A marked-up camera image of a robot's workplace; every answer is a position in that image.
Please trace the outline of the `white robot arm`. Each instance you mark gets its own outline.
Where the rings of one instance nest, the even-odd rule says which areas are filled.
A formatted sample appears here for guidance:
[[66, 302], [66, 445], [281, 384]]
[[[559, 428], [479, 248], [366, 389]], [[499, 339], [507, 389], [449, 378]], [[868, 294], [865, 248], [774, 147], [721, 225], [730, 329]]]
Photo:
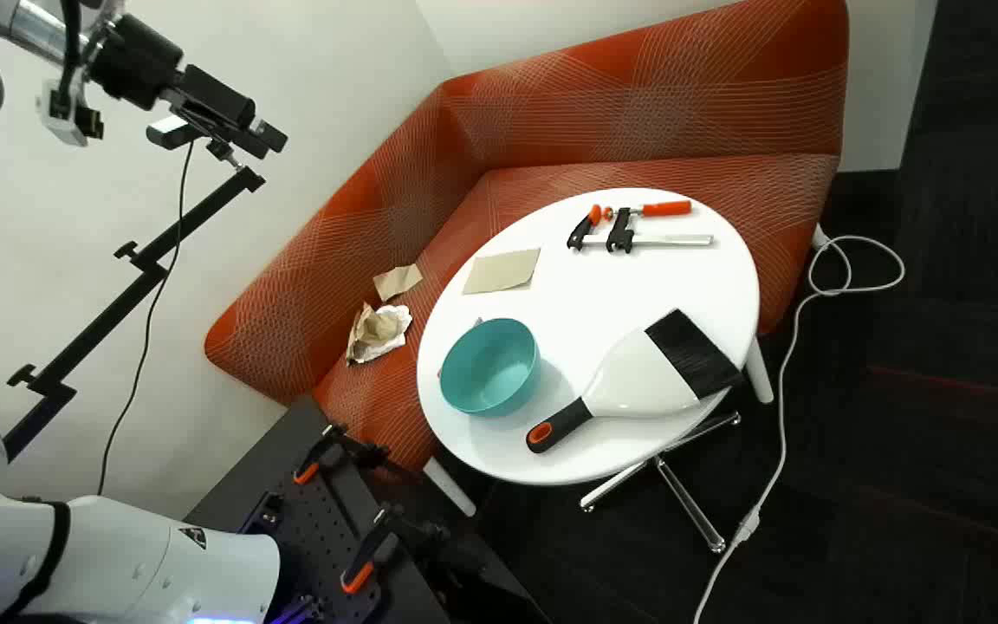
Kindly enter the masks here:
[[281, 547], [268, 534], [207, 530], [104, 497], [45, 504], [0, 490], [0, 624], [261, 624], [277, 582]]

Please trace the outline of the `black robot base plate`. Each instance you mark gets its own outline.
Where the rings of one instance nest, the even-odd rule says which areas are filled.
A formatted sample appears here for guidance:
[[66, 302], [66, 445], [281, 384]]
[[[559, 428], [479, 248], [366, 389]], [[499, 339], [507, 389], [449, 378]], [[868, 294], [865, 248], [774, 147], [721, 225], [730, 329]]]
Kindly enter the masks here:
[[[211, 530], [277, 541], [283, 570], [268, 624], [551, 624], [454, 504], [424, 482], [383, 494], [387, 460], [373, 446], [343, 438], [314, 482], [291, 485], [324, 422], [311, 400], [291, 401], [187, 512]], [[395, 541], [373, 579], [343, 598], [341, 574], [378, 509], [390, 512]]]

